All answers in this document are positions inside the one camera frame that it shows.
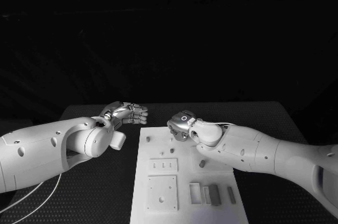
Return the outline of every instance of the black table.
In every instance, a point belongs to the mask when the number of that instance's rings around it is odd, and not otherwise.
[[[144,104],[149,109],[145,126],[123,125],[121,151],[108,148],[99,158],[79,164],[62,175],[59,188],[44,206],[20,222],[34,224],[129,223],[135,180],[139,127],[167,126],[181,110],[211,122],[231,122],[274,138],[306,143],[300,131],[277,102]],[[96,116],[105,105],[69,106],[60,120]],[[312,195],[290,181],[267,174],[234,170],[237,187],[250,224],[338,224]],[[10,224],[27,215],[47,198],[57,177],[44,182],[33,195],[6,213]],[[34,188],[17,191],[14,202]]]

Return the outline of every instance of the white cable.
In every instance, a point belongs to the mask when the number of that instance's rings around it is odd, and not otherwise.
[[[13,203],[6,209],[3,209],[0,211],[0,213],[3,213],[7,209],[10,209],[13,206],[16,206],[30,196],[30,194],[36,191],[36,189],[41,186],[41,184],[43,184],[43,182],[37,185],[37,187],[33,189],[33,191],[27,195],[23,196],[23,198],[16,203]]]
[[[40,206],[34,209],[34,211],[33,211],[29,215],[26,215],[20,220],[17,220],[17,221],[16,221],[14,223],[11,223],[11,224],[18,223],[18,222],[20,222],[27,216],[30,216],[30,215],[40,209],[40,207],[44,205],[44,203],[47,202],[50,196],[52,196],[53,193],[54,193],[56,187],[57,187],[57,185],[59,185],[60,178],[62,178],[62,174],[60,174],[60,176],[59,176],[59,179],[57,179],[57,182],[56,182],[56,185],[54,185],[54,189],[53,189],[53,191],[52,191],[52,193],[50,193],[47,199],[46,199],[46,200],[43,201],[43,203],[40,204]]]
[[[217,123],[213,123],[213,122],[205,122],[203,121],[200,118],[197,119],[197,121],[204,124],[204,125],[236,125],[236,124],[231,124],[231,123],[226,123],[226,122],[217,122]]]

